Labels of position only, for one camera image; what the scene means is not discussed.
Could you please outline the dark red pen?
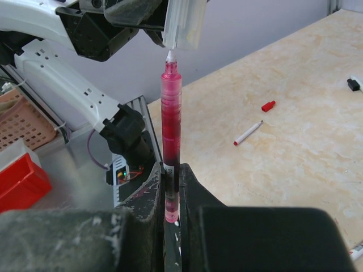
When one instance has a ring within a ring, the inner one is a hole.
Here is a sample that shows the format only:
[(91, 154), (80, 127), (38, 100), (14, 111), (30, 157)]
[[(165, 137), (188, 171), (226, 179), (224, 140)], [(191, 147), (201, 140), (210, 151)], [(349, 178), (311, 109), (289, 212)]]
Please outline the dark red pen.
[(182, 120), (182, 76), (175, 52), (168, 51), (161, 75), (162, 150), (165, 181), (165, 220), (179, 217), (179, 169)]

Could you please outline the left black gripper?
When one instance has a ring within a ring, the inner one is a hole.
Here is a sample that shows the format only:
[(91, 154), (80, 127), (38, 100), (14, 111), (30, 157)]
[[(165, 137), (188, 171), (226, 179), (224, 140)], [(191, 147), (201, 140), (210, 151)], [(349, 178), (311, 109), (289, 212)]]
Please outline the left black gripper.
[(77, 55), (106, 61), (143, 30), (160, 47), (167, 1), (76, 1), (59, 7)]

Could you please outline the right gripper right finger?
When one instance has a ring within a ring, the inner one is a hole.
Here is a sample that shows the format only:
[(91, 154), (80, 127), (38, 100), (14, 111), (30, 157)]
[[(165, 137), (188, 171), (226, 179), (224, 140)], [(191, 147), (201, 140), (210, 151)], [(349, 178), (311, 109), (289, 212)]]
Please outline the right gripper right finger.
[(312, 207), (228, 207), (180, 166), (183, 271), (355, 271), (333, 218)]

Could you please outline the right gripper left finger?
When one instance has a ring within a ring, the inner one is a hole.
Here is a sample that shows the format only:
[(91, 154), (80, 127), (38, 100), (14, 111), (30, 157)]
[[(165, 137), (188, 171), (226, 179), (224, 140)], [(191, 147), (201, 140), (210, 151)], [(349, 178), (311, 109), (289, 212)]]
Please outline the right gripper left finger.
[(162, 167), (110, 210), (1, 215), (2, 271), (163, 271)]

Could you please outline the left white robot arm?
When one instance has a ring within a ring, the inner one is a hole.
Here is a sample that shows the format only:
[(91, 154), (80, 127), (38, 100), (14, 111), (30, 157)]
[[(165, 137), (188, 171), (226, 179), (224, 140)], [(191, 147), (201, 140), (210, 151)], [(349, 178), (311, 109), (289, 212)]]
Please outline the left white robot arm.
[(139, 30), (161, 45), (166, 9), (167, 1), (2, 1), (1, 64), (41, 80), (87, 118), (112, 153), (139, 167), (153, 155), (141, 114), (97, 89), (48, 42), (104, 62)]

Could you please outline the clear plastic pen cap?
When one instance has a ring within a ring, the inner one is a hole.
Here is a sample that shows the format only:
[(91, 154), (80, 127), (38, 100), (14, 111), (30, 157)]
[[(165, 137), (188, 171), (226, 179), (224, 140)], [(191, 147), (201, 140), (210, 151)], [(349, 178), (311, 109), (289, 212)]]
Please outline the clear plastic pen cap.
[(206, 10), (206, 0), (168, 2), (163, 45), (168, 49), (196, 50)]

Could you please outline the white pen red tip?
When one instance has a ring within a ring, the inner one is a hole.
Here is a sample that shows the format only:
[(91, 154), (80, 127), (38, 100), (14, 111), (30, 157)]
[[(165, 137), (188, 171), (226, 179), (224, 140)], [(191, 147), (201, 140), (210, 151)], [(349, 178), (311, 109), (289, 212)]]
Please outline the white pen red tip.
[(363, 241), (360, 241), (352, 249), (349, 250), (349, 256), (351, 260), (357, 261), (360, 257), (362, 257), (362, 251), (363, 251)]

